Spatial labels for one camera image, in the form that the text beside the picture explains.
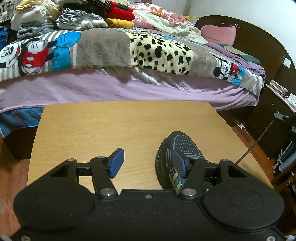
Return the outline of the floral cream quilt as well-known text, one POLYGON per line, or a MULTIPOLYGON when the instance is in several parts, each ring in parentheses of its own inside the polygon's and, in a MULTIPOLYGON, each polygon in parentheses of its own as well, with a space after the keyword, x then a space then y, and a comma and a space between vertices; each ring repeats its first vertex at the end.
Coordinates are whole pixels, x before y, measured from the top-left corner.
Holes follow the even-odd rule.
POLYGON ((136 28, 157 30, 204 45, 208 43, 192 22, 177 13, 149 3, 132 3, 130 7, 133 9, 136 28))

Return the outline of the cartoon patchwork blanket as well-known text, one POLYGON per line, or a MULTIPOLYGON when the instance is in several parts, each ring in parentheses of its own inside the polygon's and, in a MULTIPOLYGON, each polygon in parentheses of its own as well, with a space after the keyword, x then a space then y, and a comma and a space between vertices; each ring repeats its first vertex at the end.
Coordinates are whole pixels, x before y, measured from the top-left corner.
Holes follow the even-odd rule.
POLYGON ((1 81, 88 67, 139 67, 217 78, 259 96, 264 79, 216 50, 145 29, 57 30, 1 50, 1 81))

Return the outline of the red folded garment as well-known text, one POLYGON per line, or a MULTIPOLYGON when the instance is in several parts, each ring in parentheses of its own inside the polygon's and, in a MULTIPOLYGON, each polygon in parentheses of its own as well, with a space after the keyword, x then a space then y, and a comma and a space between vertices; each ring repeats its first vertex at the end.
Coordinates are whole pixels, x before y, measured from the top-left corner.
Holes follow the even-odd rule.
POLYGON ((110 8, 105 11, 105 17, 126 21, 133 21, 135 19, 132 8, 113 1, 110 1, 110 8))

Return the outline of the grey white folded clothes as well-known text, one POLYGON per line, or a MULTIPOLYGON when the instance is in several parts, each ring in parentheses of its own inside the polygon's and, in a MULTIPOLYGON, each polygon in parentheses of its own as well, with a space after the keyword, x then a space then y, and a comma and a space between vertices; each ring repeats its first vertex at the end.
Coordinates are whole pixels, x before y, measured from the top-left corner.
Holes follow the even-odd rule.
POLYGON ((56 25, 60 29, 74 31, 108 28, 108 24, 101 16, 69 8, 62 10, 62 14, 56 20, 56 25))

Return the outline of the dark wooden headboard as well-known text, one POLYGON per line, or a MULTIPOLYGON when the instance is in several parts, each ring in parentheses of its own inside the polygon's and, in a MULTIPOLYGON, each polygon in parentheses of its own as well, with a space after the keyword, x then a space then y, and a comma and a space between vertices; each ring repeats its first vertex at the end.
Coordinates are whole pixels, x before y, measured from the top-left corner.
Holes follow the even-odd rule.
POLYGON ((229 16, 203 16, 195 26, 201 29, 205 25, 236 27, 233 47, 257 58, 265 69, 267 81, 274 80, 295 94, 295 65, 284 65, 285 60, 292 58, 274 36, 256 25, 229 16))

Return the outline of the dark wooden nightstand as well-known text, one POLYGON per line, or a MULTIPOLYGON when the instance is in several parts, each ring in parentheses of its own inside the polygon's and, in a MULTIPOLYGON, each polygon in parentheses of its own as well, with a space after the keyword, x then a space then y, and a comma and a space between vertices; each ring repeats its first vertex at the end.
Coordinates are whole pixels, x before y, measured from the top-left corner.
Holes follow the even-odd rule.
POLYGON ((245 122, 245 128, 255 141, 262 136, 258 145, 269 159, 288 147, 292 140, 292 134, 288 131, 286 123, 275 119, 275 113, 293 115, 295 109, 266 85, 257 106, 245 122))

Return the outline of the yellow folded garment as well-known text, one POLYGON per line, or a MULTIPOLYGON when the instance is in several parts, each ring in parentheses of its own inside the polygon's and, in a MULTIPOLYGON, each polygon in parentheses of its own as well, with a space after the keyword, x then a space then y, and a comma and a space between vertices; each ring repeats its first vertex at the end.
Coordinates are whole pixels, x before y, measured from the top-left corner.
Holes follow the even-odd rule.
POLYGON ((132 29, 134 27, 134 23, 132 21, 112 18, 107 18, 105 21, 110 28, 132 29))

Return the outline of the dark blue sneaker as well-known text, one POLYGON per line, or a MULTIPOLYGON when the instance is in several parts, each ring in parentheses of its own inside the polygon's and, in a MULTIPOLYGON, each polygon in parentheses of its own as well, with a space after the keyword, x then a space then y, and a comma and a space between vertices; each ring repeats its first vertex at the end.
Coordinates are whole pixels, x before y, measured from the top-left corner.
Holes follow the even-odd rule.
POLYGON ((209 164, 194 141, 184 132, 174 131, 161 143, 155 160, 158 182, 182 196, 185 182, 194 164, 209 164))

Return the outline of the black speckled shoelace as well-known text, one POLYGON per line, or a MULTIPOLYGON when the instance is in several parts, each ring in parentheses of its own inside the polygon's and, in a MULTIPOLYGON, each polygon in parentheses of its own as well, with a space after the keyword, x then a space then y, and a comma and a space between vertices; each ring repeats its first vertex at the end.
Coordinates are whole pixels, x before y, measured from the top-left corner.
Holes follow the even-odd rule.
POLYGON ((258 142, 263 138, 263 136, 269 131, 269 128, 272 126, 274 119, 269 123, 269 125, 265 128, 264 132, 260 135, 260 137, 252 144, 252 146, 235 162, 238 165, 250 152, 251 150, 258 144, 258 142))

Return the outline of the pink pillow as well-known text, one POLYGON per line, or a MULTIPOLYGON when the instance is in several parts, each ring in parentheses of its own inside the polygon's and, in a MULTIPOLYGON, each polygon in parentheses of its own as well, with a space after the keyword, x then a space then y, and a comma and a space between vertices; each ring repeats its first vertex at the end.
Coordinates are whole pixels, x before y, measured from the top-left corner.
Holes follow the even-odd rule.
POLYGON ((201 34, 208 42, 216 44, 226 44, 233 46, 236 38, 236 27, 218 27, 215 25, 205 25, 201 28, 201 34))

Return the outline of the purple bed sheet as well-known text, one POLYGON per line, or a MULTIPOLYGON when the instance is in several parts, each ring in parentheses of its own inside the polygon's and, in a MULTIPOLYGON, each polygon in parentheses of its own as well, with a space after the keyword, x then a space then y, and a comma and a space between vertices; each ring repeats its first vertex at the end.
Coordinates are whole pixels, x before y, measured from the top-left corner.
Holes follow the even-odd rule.
POLYGON ((227 110, 256 106, 259 98, 224 80, 137 67, 66 70, 1 82, 1 113, 57 103, 128 100, 205 101, 227 110))

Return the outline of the folded purple green blanket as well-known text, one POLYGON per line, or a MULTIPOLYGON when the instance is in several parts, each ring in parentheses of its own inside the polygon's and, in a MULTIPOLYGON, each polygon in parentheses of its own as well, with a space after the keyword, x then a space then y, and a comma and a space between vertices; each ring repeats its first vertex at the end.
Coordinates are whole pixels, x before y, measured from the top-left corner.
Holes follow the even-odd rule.
POLYGON ((246 67, 250 70, 253 74, 261 75, 266 77, 265 69, 263 68, 260 61, 238 49, 233 48, 232 46, 226 44, 217 44, 213 42, 208 42, 206 46, 218 51, 219 53, 231 58, 232 60, 236 61, 237 63, 241 64, 242 66, 246 67))

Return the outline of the items on nightstand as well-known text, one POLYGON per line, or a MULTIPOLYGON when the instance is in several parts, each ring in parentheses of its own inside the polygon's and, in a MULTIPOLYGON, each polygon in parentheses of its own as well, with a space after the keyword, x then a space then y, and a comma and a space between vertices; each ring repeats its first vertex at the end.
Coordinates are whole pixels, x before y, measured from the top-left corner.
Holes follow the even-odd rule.
POLYGON ((265 86, 277 94, 287 105, 295 109, 295 95, 293 93, 288 92, 285 87, 281 86, 274 80, 270 80, 265 86))

